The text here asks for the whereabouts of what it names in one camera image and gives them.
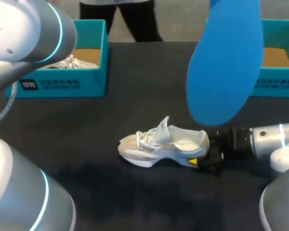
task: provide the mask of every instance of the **white sneaker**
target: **white sneaker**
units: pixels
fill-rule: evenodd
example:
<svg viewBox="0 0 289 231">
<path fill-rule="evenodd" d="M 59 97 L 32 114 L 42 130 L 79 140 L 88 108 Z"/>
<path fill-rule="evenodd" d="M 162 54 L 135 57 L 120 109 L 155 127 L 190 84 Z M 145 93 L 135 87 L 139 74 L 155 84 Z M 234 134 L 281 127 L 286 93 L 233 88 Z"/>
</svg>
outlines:
<svg viewBox="0 0 289 231">
<path fill-rule="evenodd" d="M 151 167 L 161 159 L 169 158 L 179 164 L 195 167 L 190 160 L 204 156 L 210 141 L 205 131 L 191 131 L 167 125 L 169 116 L 157 128 L 138 131 L 120 140 L 120 155 L 134 165 Z"/>
<path fill-rule="evenodd" d="M 58 69 L 97 69 L 98 65 L 89 62 L 81 61 L 75 58 L 72 54 L 64 60 L 47 65 L 43 68 L 58 68 Z"/>
</svg>

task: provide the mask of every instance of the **person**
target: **person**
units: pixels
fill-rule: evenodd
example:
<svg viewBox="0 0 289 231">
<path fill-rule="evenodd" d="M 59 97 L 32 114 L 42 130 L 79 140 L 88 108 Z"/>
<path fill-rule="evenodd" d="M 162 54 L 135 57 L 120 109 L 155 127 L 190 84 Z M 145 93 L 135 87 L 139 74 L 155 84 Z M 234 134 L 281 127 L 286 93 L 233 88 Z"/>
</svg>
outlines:
<svg viewBox="0 0 289 231">
<path fill-rule="evenodd" d="M 117 8 L 136 42 L 163 41 L 154 0 L 80 0 L 80 19 L 104 19 L 109 34 Z"/>
</svg>

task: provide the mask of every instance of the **teal cardboard box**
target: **teal cardboard box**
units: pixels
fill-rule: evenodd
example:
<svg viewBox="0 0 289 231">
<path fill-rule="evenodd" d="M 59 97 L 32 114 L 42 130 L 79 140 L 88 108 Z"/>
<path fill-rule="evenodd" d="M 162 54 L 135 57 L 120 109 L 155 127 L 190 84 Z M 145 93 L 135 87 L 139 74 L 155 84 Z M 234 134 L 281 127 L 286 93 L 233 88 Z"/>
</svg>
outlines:
<svg viewBox="0 0 289 231">
<path fill-rule="evenodd" d="M 289 20 L 263 19 L 262 25 L 263 66 L 251 96 L 289 97 Z"/>
<path fill-rule="evenodd" d="M 96 64 L 99 68 L 38 69 L 18 81 L 16 98 L 104 96 L 108 62 L 108 37 L 105 21 L 75 20 L 74 23 L 78 34 L 75 51 L 94 49 L 98 56 Z M 5 90 L 6 97 L 10 97 L 11 89 L 10 86 Z"/>
</svg>

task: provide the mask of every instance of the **shoelace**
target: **shoelace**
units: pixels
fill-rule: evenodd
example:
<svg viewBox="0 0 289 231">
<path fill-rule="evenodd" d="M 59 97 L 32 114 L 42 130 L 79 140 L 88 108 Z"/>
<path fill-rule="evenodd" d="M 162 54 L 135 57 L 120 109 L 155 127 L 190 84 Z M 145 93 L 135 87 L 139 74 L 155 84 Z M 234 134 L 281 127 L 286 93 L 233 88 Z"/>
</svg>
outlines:
<svg viewBox="0 0 289 231">
<path fill-rule="evenodd" d="M 140 131 L 136 132 L 137 146 L 139 149 L 143 149 L 146 147 L 152 148 L 152 149 L 161 148 L 158 143 L 151 142 L 154 136 L 154 131 L 155 131 L 155 128 L 150 129 L 148 132 L 144 132 L 144 133 Z"/>
<path fill-rule="evenodd" d="M 60 62 L 62 68 L 68 69 L 82 69 L 80 61 L 75 58 L 72 54 L 69 55 L 66 59 Z"/>
</svg>

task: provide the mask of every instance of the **black table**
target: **black table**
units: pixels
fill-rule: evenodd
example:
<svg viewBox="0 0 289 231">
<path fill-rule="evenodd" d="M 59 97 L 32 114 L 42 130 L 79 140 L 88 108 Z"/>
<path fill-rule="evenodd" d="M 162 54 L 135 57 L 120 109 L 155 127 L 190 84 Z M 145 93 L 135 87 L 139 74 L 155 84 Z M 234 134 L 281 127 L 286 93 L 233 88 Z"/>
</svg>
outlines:
<svg viewBox="0 0 289 231">
<path fill-rule="evenodd" d="M 185 100 L 195 45 L 111 44 L 106 97 L 20 99 L 0 123 L 1 139 L 71 193 L 76 231 L 263 230 L 258 205 L 268 179 L 253 174 L 259 163 L 229 164 L 216 177 L 167 160 L 140 168 L 117 153 L 121 138 L 154 128 L 165 116 L 178 127 L 203 129 Z M 5 103 L 0 98 L 0 110 Z M 231 123 L 289 123 L 289 99 L 250 98 Z"/>
</svg>

